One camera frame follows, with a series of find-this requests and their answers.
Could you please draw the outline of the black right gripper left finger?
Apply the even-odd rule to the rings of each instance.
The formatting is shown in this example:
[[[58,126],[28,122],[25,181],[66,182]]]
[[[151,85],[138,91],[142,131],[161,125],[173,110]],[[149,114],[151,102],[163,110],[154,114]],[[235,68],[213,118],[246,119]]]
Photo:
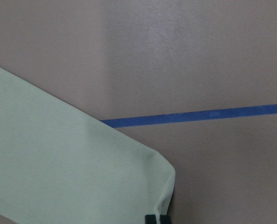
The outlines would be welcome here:
[[[155,215],[146,215],[145,216],[145,224],[156,224],[156,216]]]

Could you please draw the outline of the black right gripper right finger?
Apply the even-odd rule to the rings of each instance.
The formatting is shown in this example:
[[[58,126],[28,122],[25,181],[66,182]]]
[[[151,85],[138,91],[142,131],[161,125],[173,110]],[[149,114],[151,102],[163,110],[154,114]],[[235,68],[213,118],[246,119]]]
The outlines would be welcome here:
[[[171,224],[171,219],[168,215],[160,215],[160,224]]]

